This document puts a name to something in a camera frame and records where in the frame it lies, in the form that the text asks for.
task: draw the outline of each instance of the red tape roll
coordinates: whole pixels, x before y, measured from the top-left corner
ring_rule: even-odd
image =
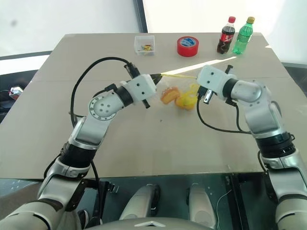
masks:
[[[184,57],[192,57],[197,54],[198,40],[195,37],[185,36],[177,40],[177,52]]]

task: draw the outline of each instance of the clear plastic box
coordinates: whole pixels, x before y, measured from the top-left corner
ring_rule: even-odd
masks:
[[[154,35],[135,36],[134,50],[137,55],[154,55]]]

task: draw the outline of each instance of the tabletop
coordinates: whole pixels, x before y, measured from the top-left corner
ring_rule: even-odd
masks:
[[[0,125],[0,178],[40,179],[48,164],[59,154],[72,132],[71,91],[84,70],[99,58],[115,56],[134,63],[141,73],[172,71],[196,76],[205,64],[225,70],[247,81],[265,83],[282,110],[287,130],[307,161],[307,99],[280,63],[261,34],[255,33],[246,53],[216,52],[219,33],[153,34],[154,56],[137,56],[134,37],[140,34],[67,34],[33,77]],[[198,54],[177,54],[178,38],[191,35],[199,42]],[[94,93],[111,83],[130,77],[123,64],[109,61],[95,66],[80,84],[75,113],[87,115]],[[97,151],[94,162],[100,177],[143,176],[187,173],[256,172],[257,144],[251,135],[221,133],[204,126],[196,109],[186,111],[171,102],[164,105],[161,93],[177,86],[184,91],[194,79],[163,77],[157,94],[118,112]],[[240,123],[244,130],[244,112]],[[216,127],[236,128],[236,110],[217,97],[201,105],[203,119]],[[90,170],[88,177],[93,177]]]

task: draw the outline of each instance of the white wall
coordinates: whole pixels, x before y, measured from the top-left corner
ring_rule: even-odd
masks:
[[[150,33],[220,32],[229,16],[236,31],[249,16],[282,62],[307,64],[306,0],[143,0]]]
[[[0,56],[53,50],[65,34],[138,32],[133,0],[0,0]]]

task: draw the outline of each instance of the plastic bottle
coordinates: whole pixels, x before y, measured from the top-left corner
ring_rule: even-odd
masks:
[[[243,54],[250,38],[253,34],[253,23],[255,21],[254,17],[248,17],[246,24],[240,29],[238,37],[236,38],[236,43],[233,48],[235,54]]]
[[[216,50],[220,54],[227,53],[229,50],[230,43],[235,34],[235,28],[234,28],[235,20],[236,20],[235,17],[232,16],[229,17],[227,25],[224,26],[222,29],[220,42],[217,45],[217,50]]]

